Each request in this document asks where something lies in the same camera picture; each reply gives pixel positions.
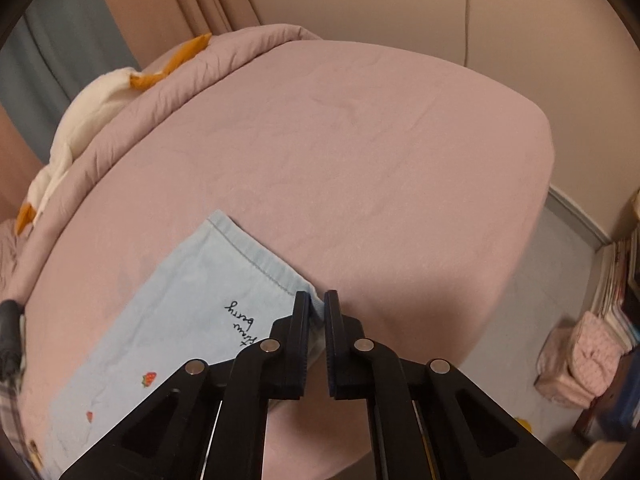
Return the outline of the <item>light blue denim pants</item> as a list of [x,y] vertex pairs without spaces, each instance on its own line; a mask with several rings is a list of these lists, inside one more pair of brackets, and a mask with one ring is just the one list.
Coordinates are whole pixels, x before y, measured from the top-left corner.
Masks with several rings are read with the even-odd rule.
[[44,474],[57,479],[190,359],[215,364],[265,339],[308,292],[309,357],[324,348],[314,286],[213,212],[138,289],[52,401]]

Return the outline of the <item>stack of books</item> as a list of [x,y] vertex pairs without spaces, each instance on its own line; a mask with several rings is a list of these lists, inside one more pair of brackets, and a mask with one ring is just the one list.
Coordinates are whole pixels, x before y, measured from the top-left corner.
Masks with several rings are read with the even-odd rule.
[[639,345],[639,227],[601,247],[594,260],[590,311],[603,320],[626,352]]

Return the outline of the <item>plaid pillow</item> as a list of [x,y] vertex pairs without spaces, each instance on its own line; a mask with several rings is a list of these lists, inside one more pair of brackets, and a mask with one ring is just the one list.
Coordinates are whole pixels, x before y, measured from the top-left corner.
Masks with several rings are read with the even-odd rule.
[[29,459],[20,411],[17,404],[17,390],[10,382],[0,384],[1,428],[21,458]]

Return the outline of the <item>grey-blue curtain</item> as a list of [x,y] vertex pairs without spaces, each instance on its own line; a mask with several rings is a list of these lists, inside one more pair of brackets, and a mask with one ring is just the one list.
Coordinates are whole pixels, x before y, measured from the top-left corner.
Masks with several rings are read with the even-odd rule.
[[34,0],[1,48],[1,105],[40,162],[90,82],[138,68],[105,0]]

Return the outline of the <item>pink quilted bag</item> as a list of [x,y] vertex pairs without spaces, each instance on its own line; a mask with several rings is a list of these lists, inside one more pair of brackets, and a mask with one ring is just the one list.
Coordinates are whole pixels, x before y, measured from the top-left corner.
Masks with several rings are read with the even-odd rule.
[[597,315],[556,326],[539,353],[536,390],[562,408],[586,410],[612,385],[625,350]]

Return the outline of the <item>white goose plush toy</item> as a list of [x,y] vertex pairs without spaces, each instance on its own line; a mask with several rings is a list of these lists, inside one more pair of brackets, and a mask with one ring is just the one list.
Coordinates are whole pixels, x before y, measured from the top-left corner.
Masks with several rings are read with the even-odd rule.
[[29,185],[26,200],[14,223],[14,233],[20,235],[27,226],[38,221],[70,167],[112,119],[143,92],[195,58],[208,46],[212,37],[212,34],[205,34],[185,42],[157,72],[119,68],[99,76],[79,92],[58,124],[49,162]]

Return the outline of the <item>pink quilted comforter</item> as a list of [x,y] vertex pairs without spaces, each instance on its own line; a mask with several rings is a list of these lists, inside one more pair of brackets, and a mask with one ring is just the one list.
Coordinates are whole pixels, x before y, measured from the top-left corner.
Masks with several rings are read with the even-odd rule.
[[294,25],[250,27],[213,36],[208,46],[164,80],[132,101],[112,119],[76,159],[56,188],[42,216],[17,240],[26,242],[14,263],[1,272],[1,297],[26,304],[50,252],[75,211],[96,184],[130,148],[173,112],[254,58],[314,34]]

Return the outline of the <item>pink bed sheet mattress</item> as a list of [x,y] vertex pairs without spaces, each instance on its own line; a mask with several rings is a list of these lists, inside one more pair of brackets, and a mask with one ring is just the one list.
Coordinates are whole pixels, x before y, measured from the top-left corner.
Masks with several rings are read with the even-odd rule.
[[21,418],[54,398],[152,273],[215,211],[403,358],[460,364],[535,229],[544,113],[438,58],[295,41],[202,91],[122,156],[26,304]]

